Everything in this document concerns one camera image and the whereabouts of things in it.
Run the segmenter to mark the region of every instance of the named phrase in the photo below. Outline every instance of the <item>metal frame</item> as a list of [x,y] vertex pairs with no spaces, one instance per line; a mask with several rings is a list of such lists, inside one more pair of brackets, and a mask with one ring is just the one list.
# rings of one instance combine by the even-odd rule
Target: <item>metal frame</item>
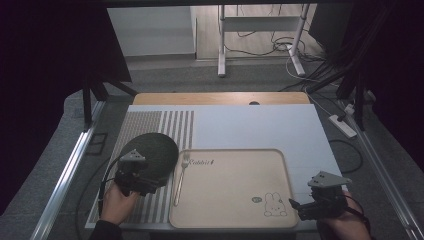
[[[341,101],[339,101],[339,105],[342,108],[345,107]],[[361,148],[363,149],[367,159],[371,163],[371,166],[373,167],[381,186],[386,192],[386,195],[390,203],[393,205],[393,208],[396,211],[403,227],[405,228],[406,233],[409,235],[409,238],[423,240],[424,235],[422,227],[417,222],[414,214],[408,206],[408,203],[403,198],[396,184],[390,177],[390,174],[384,167],[383,161],[377,154],[377,151],[374,149],[371,141],[368,139],[367,134],[360,129],[360,127],[356,124],[355,120],[351,115],[346,114],[346,119],[348,120],[349,124],[353,126],[354,130],[358,133],[358,140],[361,145]]]
[[225,5],[220,5],[219,22],[221,25],[221,38],[218,54],[218,76],[225,77],[225,33],[226,32],[268,32],[268,31],[293,31],[296,35],[290,47],[289,54],[296,69],[297,75],[305,76],[305,70],[297,56],[297,46],[302,36],[303,27],[309,11],[309,3],[303,6],[300,17],[225,17]]
[[86,132],[81,133],[30,239],[47,239],[62,206],[63,200],[66,197],[69,186],[71,185],[75,171],[78,168],[78,165],[90,142],[91,136],[97,126],[98,119],[104,105],[104,101],[98,101],[94,106],[91,127]]

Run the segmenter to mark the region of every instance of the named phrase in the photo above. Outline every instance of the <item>beige tray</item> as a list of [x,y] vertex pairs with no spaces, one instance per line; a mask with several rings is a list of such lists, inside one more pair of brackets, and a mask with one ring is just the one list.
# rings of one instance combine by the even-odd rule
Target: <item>beige tray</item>
[[[187,152],[179,203],[174,197]],[[174,172],[170,222],[177,228],[291,228],[297,214],[276,149],[185,150]]]

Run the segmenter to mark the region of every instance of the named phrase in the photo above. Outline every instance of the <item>gray carpet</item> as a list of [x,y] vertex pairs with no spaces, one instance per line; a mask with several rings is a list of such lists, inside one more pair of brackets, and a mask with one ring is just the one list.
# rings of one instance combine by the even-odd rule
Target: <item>gray carpet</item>
[[[306,72],[313,71],[317,66],[317,63],[306,64]],[[287,74],[284,64],[228,66],[226,78],[217,77],[216,67],[134,70],[131,71],[131,76],[133,84],[129,85],[140,92],[272,92],[299,81]],[[107,102],[95,132],[96,139],[100,142],[107,136],[104,147],[102,148],[101,144],[93,143],[87,150],[48,239],[77,239],[76,225],[83,239],[86,239],[90,234],[90,231],[85,230],[83,226],[106,168],[102,164],[107,161],[113,150],[126,108],[132,101],[120,90],[110,86],[108,86],[108,89],[111,94],[116,96],[112,96]],[[322,96],[335,100],[335,89],[328,86],[319,92]],[[341,113],[331,101],[322,96],[313,95],[318,103],[330,113]],[[81,98],[81,93],[78,92],[65,101],[65,113],[50,144],[46,147],[21,190],[0,218],[0,236],[2,239],[28,239],[34,231],[44,206],[47,204],[83,128]],[[317,111],[329,140],[349,141],[360,149],[357,140],[347,140],[327,120],[328,115],[323,110],[317,107]],[[377,117],[372,113],[371,106],[365,108],[364,123],[367,134],[384,159],[388,171],[421,225],[423,225],[424,204],[422,199],[424,199],[424,190],[419,187],[424,185],[423,173],[384,126],[379,123]],[[332,143],[331,146],[342,170],[355,166],[355,163],[359,160],[358,153],[349,146],[337,142]],[[366,215],[371,221],[372,233],[377,239],[409,239],[367,159],[364,159],[363,166],[358,171],[345,174],[345,176],[353,180],[354,184],[349,189],[365,208]],[[81,200],[80,207],[77,218],[75,218],[79,200]],[[124,239],[149,238],[150,236],[146,232],[124,234]],[[216,239],[227,239],[227,237],[220,236]],[[319,239],[319,236],[316,233],[301,233],[298,234],[297,239],[312,240]]]

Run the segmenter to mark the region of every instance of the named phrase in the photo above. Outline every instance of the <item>utensil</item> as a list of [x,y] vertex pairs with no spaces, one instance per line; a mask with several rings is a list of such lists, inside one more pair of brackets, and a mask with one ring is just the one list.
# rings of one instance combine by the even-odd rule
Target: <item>utensil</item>
[[178,202],[180,201],[181,186],[183,184],[184,171],[188,167],[189,162],[190,162],[189,154],[185,152],[183,154],[183,161],[181,162],[182,170],[180,175],[180,181],[178,182],[177,192],[175,193],[174,206],[177,206]]

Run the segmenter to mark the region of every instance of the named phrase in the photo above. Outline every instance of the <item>power strip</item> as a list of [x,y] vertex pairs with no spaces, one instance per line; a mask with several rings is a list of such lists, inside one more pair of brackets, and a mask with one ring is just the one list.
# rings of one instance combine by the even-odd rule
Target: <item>power strip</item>
[[347,138],[355,137],[356,132],[352,128],[350,128],[349,125],[347,125],[344,121],[339,122],[337,118],[338,118],[337,115],[332,115],[331,117],[328,118],[328,120],[330,120],[330,122],[332,122],[334,126],[336,126],[340,131],[342,131],[342,133]]

